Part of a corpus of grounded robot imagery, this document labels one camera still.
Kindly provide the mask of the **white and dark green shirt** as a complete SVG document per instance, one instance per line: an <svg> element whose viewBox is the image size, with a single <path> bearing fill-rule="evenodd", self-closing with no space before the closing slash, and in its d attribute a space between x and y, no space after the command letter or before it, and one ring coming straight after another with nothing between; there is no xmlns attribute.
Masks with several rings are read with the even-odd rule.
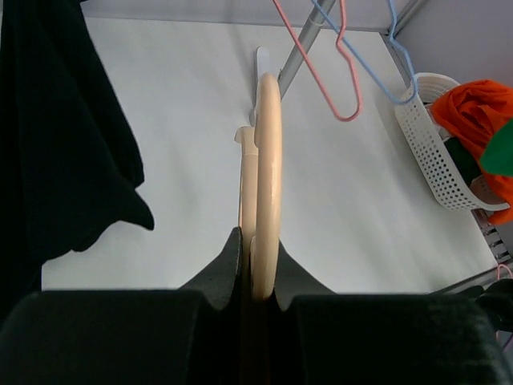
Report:
<svg viewBox="0 0 513 385"><path fill-rule="evenodd" d="M483 189L481 183L483 179L482 170L475 158L463 147L458 138L449 136L440 130L443 134L442 142L444 143L450 157L454 161L461 177L467 187L482 201L491 204L494 197Z"/></svg>

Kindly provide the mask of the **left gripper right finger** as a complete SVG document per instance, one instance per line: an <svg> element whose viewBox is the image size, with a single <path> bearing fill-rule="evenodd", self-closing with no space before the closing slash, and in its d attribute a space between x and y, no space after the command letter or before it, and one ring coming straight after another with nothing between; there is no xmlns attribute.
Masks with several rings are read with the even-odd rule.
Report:
<svg viewBox="0 0 513 385"><path fill-rule="evenodd" d="M503 384L484 292L337 294L278 254L269 311L273 384Z"/></svg>

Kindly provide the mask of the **bright green t shirt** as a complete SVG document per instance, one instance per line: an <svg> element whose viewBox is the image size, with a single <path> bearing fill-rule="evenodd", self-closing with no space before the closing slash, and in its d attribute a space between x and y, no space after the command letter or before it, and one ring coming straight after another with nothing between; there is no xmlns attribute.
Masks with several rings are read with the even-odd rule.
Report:
<svg viewBox="0 0 513 385"><path fill-rule="evenodd" d="M491 137L480 158L480 164L485 172L498 176L513 176L512 134L512 120L509 120Z"/></svg>

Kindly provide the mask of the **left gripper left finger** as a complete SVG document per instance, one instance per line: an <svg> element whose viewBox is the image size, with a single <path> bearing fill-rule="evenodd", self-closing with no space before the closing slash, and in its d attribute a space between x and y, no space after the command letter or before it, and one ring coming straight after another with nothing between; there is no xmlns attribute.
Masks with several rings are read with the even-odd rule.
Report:
<svg viewBox="0 0 513 385"><path fill-rule="evenodd" d="M1 330L4 384L236 384L243 237L171 290L48 290Z"/></svg>

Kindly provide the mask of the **pink wire hanger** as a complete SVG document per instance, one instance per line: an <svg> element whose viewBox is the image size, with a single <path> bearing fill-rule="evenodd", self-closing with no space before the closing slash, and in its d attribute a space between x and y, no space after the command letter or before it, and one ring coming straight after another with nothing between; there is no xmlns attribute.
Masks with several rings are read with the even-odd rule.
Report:
<svg viewBox="0 0 513 385"><path fill-rule="evenodd" d="M293 26L281 1L273 1L272 4L292 39L294 47L302 28L297 29ZM313 46L305 56L306 62L301 65L301 68L306 69L311 75L333 117L339 122L348 123L356 120L362 112L362 90L357 64L349 51L343 47L343 38L346 33L345 2L336 1L332 10L338 12L341 22L341 25L335 29L331 46L328 48L328 58L334 62L331 64L321 63L321 49L315 46L319 38L327 36L327 33L321 28Z"/></svg>

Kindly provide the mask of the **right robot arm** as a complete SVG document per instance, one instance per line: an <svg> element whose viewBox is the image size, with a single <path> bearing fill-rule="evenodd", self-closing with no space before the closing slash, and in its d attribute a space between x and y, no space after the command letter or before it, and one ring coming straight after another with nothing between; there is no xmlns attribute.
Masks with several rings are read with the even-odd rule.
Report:
<svg viewBox="0 0 513 385"><path fill-rule="evenodd" d="M503 279L490 285L475 299L496 330L512 332L512 280Z"/></svg>

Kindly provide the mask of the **orange t shirt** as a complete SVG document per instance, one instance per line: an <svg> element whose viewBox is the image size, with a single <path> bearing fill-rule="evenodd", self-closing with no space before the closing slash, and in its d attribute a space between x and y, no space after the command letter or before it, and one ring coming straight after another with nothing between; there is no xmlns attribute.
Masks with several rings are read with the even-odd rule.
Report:
<svg viewBox="0 0 513 385"><path fill-rule="evenodd" d="M491 137L512 120L512 88L489 79L461 84L437 98L429 112L475 158L491 191L511 205L512 178L485 172L480 158Z"/></svg>

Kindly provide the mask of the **beige hanger with green shirt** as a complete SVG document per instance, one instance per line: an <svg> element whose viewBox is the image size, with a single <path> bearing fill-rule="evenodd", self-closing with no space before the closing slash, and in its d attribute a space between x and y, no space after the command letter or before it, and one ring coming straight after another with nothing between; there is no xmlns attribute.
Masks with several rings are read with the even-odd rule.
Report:
<svg viewBox="0 0 513 385"><path fill-rule="evenodd" d="M270 73L257 86L256 123L237 130L241 147L238 222L252 299L267 300L277 275L281 233L283 135L281 93Z"/></svg>

